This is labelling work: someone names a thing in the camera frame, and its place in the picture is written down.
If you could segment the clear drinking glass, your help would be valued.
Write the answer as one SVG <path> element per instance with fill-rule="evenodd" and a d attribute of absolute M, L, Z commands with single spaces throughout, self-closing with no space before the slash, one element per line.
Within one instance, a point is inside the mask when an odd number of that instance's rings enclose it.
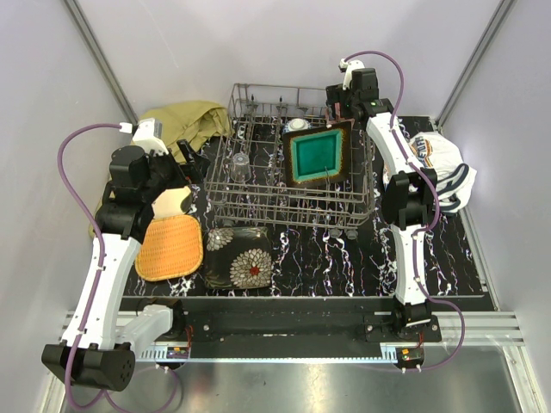
<path fill-rule="evenodd" d="M 245 183 L 251 178 L 250 159 L 246 153 L 239 152 L 233 155 L 230 177 L 236 183 Z"/>

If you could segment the red patterned bowl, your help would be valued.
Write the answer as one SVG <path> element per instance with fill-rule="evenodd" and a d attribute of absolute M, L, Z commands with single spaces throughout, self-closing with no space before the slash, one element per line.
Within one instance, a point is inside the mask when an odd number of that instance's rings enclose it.
<path fill-rule="evenodd" d="M 293 118 L 287 121 L 283 127 L 283 133 L 293 133 L 311 128 L 311 124 L 302 118 Z"/>

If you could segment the teal square ceramic dish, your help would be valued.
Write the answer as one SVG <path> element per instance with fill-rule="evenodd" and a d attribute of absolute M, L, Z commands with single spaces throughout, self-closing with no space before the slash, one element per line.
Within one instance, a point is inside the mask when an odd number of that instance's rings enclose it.
<path fill-rule="evenodd" d="M 282 137 L 288 188 L 318 188 L 350 173 L 352 123 L 285 133 Z"/>

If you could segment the pink skull pattern mug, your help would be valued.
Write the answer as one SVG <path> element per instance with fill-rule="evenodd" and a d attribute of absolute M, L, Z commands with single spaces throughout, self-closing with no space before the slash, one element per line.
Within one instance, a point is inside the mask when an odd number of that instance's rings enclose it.
<path fill-rule="evenodd" d="M 334 124 L 342 120 L 340 103 L 328 104 L 325 108 L 325 127 L 331 128 Z"/>

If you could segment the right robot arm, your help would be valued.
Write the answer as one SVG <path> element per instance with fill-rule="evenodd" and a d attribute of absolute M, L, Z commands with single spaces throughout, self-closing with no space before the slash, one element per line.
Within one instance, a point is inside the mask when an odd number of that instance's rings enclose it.
<path fill-rule="evenodd" d="M 393 105 L 379 98 L 373 68 L 359 60 L 340 65 L 344 80 L 326 88 L 327 105 L 334 120 L 352 120 L 366 133 L 382 156 L 390 180 L 381 200 L 382 215 L 393 233 L 397 285 L 391 331 L 410 341 L 430 323 L 424 270 L 424 233 L 433 212 L 436 172 L 415 157 L 401 132 Z"/>

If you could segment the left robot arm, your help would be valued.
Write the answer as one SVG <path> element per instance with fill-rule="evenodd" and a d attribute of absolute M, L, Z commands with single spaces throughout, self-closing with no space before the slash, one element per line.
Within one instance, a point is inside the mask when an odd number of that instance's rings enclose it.
<path fill-rule="evenodd" d="M 73 317 L 58 344 L 47 344 L 42 364 L 66 388 L 122 391 L 132 378 L 136 357 L 159 337 L 179 339 L 186 329 L 175 299 L 152 300 L 129 324 L 116 321 L 129 273 L 158 210 L 154 204 L 171 190 L 202 182 L 209 160 L 185 140 L 179 163 L 159 139 L 123 146 L 111 155 L 110 180 L 92 216 L 95 237 L 89 271 Z"/>

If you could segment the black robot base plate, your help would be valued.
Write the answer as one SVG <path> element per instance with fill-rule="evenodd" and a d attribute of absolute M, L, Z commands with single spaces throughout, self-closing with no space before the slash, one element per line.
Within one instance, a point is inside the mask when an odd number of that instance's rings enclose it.
<path fill-rule="evenodd" d="M 442 340 L 435 313 L 390 298 L 179 299 L 176 326 L 157 343 L 196 362 L 387 361 L 387 344 Z"/>

